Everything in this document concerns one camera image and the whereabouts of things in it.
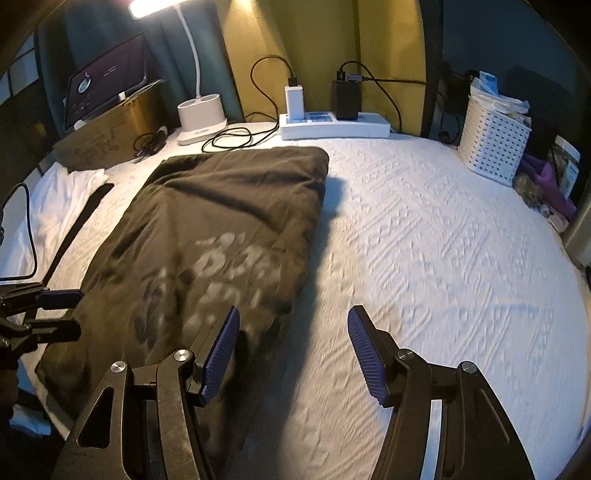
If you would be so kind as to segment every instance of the white desk lamp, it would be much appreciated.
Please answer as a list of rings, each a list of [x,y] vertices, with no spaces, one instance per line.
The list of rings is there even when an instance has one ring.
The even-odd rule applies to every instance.
[[[199,67],[199,57],[197,56],[197,49],[189,31],[189,26],[179,5],[180,2],[184,1],[187,0],[134,0],[129,5],[129,13],[135,19],[145,17],[168,7],[174,7],[178,13],[178,18],[183,25],[187,38],[189,39],[189,44],[191,45],[197,76],[195,98],[187,100],[177,107],[178,115],[181,119],[181,127],[183,128],[183,131],[178,136],[178,144],[190,145],[213,137],[216,133],[226,128],[228,120],[224,114],[222,100],[219,94],[215,93],[204,97],[200,94],[201,69]]]

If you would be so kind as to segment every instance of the purple cloth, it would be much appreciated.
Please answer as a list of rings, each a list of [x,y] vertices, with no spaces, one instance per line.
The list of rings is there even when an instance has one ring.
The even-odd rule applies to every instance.
[[[570,199],[565,199],[556,183],[554,169],[549,162],[525,154],[521,159],[517,173],[525,173],[544,192],[544,201],[567,219],[572,220],[577,207]]]

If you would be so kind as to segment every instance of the metal bolt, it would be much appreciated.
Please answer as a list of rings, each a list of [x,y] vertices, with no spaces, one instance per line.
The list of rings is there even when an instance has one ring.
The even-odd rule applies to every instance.
[[[125,370],[126,367],[127,364],[123,360],[119,360],[118,362],[115,362],[113,365],[111,365],[111,371],[114,374],[120,374],[123,370]]]
[[[185,360],[189,359],[191,357],[191,350],[177,350],[174,353],[174,359],[177,362],[184,362]]]
[[[472,362],[462,362],[462,370],[467,374],[475,374],[478,368]]]
[[[414,352],[408,348],[401,348],[398,351],[398,358],[405,362],[410,362],[414,358]]]

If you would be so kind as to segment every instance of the power strip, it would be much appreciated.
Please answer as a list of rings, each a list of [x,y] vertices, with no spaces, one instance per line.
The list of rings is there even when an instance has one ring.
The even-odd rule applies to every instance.
[[[279,116],[282,140],[305,138],[388,138],[390,124],[378,113],[360,113],[356,121],[337,120],[332,112],[309,112],[303,120]]]

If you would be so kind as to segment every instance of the brown blanket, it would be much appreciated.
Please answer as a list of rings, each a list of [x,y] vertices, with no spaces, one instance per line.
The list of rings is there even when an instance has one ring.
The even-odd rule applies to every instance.
[[[37,374],[76,417],[109,366],[188,348],[220,304],[241,335],[218,397],[199,410],[220,472],[240,445],[258,384],[306,276],[328,155],[273,148],[169,158],[96,253],[74,316],[75,343],[48,346]]]

